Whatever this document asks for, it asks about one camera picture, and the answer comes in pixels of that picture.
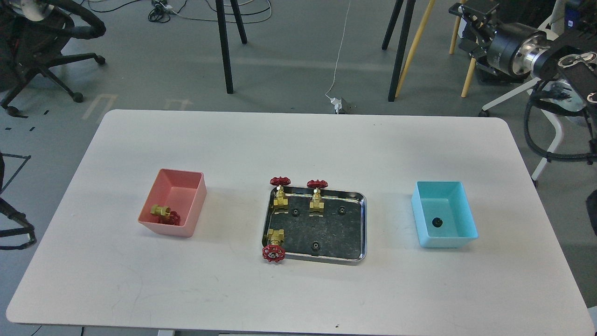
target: black table leg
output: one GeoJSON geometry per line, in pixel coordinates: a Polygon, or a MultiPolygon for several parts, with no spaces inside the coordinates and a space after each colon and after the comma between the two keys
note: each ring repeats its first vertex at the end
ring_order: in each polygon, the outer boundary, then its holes
{"type": "Polygon", "coordinates": [[[216,14],[218,17],[218,29],[220,31],[220,46],[222,49],[222,61],[224,63],[226,92],[233,93],[234,88],[232,87],[232,70],[230,68],[230,51],[228,50],[228,35],[226,33],[226,15],[224,14],[224,0],[216,0],[216,14]]]}
{"type": "Polygon", "coordinates": [[[394,62],[394,71],[392,72],[392,80],[390,82],[390,92],[387,94],[388,102],[393,102],[396,99],[396,89],[398,88],[398,80],[402,71],[402,60],[404,59],[404,50],[407,47],[408,31],[410,30],[410,24],[413,19],[415,2],[416,0],[407,0],[407,6],[404,10],[404,20],[402,21],[402,31],[400,32],[400,41],[398,42],[398,51],[396,52],[396,61],[394,62]]]}
{"type": "Polygon", "coordinates": [[[382,50],[387,50],[387,46],[390,44],[390,39],[392,38],[392,33],[394,33],[394,27],[396,26],[396,21],[398,21],[398,15],[400,15],[403,3],[404,0],[396,0],[392,16],[390,16],[390,23],[387,25],[386,36],[383,38],[383,43],[381,44],[382,50]]]}
{"type": "Polygon", "coordinates": [[[245,26],[242,24],[242,16],[241,10],[238,8],[238,0],[230,0],[230,5],[232,6],[232,12],[234,13],[238,32],[241,34],[241,42],[247,44],[247,34],[245,33],[245,26]]]}

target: stainless steel tray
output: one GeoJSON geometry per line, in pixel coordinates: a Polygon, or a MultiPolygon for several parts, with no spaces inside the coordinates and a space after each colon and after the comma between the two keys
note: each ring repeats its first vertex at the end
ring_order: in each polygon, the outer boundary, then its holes
{"type": "Polygon", "coordinates": [[[268,229],[284,229],[282,247],[288,259],[352,264],[365,258],[365,196],[354,191],[322,189],[325,208],[322,215],[317,215],[309,212],[312,188],[286,186],[284,192],[288,210],[274,210],[276,189],[270,193],[261,242],[264,247],[268,229]]]}

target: pink bin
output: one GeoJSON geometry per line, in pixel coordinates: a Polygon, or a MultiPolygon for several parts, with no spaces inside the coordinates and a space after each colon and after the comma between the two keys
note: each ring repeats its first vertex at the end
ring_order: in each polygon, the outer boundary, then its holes
{"type": "Polygon", "coordinates": [[[206,193],[203,173],[160,169],[139,214],[139,223],[155,233],[190,237],[195,232],[206,193]],[[150,213],[154,204],[176,211],[180,225],[159,223],[159,218],[150,213]]]}

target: white table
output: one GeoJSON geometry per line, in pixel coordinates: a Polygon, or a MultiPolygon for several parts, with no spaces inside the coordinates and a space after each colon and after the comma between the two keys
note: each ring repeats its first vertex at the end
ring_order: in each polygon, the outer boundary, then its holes
{"type": "Polygon", "coordinates": [[[585,335],[593,324],[504,121],[112,111],[12,302],[10,321],[367,335],[585,335]],[[205,173],[195,235],[137,223],[162,167],[205,173]],[[273,176],[367,198],[358,265],[261,258],[273,176]],[[464,183],[479,239],[423,249],[415,181],[464,183]]]}

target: floor marking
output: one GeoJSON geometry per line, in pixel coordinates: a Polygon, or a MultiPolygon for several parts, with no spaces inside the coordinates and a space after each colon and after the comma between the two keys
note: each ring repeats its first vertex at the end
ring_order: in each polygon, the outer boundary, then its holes
{"type": "Polygon", "coordinates": [[[166,105],[164,106],[165,110],[175,110],[175,111],[186,111],[187,106],[193,105],[193,103],[189,99],[166,99],[166,105]],[[179,109],[172,108],[172,104],[180,104],[179,109]]]}
{"type": "Polygon", "coordinates": [[[85,111],[85,114],[83,115],[83,117],[81,119],[83,120],[87,120],[87,118],[90,117],[90,115],[95,112],[97,105],[99,105],[100,101],[102,99],[106,99],[106,106],[103,108],[102,112],[100,113],[99,118],[97,119],[97,123],[99,124],[100,121],[104,118],[104,115],[106,115],[106,113],[108,111],[110,111],[110,108],[112,107],[112,105],[114,104],[114,101],[116,100],[116,98],[118,97],[117,94],[98,94],[97,97],[93,100],[93,102],[91,102],[91,105],[89,105],[89,108],[87,109],[87,111],[85,111]]]}

